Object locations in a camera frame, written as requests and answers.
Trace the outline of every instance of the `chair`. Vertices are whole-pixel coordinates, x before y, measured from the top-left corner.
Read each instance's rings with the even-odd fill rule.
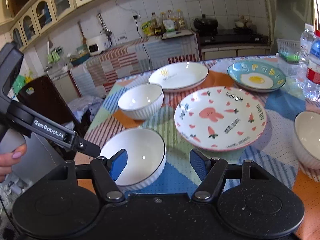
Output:
[[[78,122],[48,75],[38,77],[26,84],[19,91],[17,98],[25,106],[58,124],[73,122],[74,130],[80,137],[84,137],[88,129],[87,125]],[[60,150],[64,159],[70,158],[70,154],[63,148]]]

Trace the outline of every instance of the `pink rabbit illustration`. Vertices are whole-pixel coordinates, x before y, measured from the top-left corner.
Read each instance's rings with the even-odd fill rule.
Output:
[[[199,116],[201,118],[209,118],[212,122],[217,122],[218,118],[219,119],[223,119],[224,116],[220,113],[216,112],[216,109],[214,109],[213,107],[207,107],[205,109],[203,109],[200,113]]]

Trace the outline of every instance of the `screw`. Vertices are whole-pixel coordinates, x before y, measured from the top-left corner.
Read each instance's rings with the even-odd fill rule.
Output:
[[[207,192],[207,191],[197,191],[197,192],[195,193],[195,197],[196,197],[197,199],[207,199],[207,198],[209,198],[210,196],[211,196],[210,193]]]
[[[123,195],[120,191],[110,191],[107,193],[107,198],[112,199],[112,200],[118,200],[120,199]]]

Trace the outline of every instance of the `hand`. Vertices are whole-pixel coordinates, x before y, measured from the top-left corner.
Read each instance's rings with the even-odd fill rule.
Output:
[[[27,145],[23,144],[17,147],[12,153],[0,154],[0,182],[3,182],[5,176],[12,172],[12,165],[21,161],[21,157],[27,152]]]

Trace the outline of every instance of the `sun illustration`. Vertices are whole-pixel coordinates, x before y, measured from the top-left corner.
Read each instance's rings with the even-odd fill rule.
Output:
[[[169,73],[166,69],[161,70],[161,75],[167,76]]]

